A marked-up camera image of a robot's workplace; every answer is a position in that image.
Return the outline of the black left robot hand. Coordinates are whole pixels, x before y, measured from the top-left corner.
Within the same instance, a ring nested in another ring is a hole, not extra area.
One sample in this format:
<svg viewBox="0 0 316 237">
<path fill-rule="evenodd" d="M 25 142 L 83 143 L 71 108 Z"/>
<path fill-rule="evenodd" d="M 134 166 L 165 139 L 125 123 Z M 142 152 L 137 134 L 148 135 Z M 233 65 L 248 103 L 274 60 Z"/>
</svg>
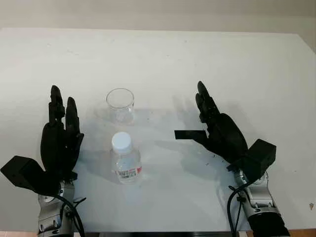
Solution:
<svg viewBox="0 0 316 237">
<path fill-rule="evenodd" d="M 73 169 L 79 158 L 84 134 L 80 132 L 74 98 L 64 107 L 60 89 L 53 85 L 48 103 L 48 123 L 42 130 L 40 156 L 46 172 L 59 180 L 73 181 L 78 174 Z"/>
</svg>

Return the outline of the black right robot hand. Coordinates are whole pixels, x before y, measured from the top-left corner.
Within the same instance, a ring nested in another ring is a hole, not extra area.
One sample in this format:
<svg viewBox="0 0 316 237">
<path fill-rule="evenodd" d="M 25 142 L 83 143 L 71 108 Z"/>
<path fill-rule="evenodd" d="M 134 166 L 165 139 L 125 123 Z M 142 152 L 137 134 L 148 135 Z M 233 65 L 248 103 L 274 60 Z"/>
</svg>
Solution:
<svg viewBox="0 0 316 237">
<path fill-rule="evenodd" d="M 207 150 L 234 163 L 248 150 L 246 140 L 232 118 L 219 111 L 205 85 L 199 81 L 196 103 L 200 121 L 207 126 L 208 136 L 196 139 Z"/>
</svg>

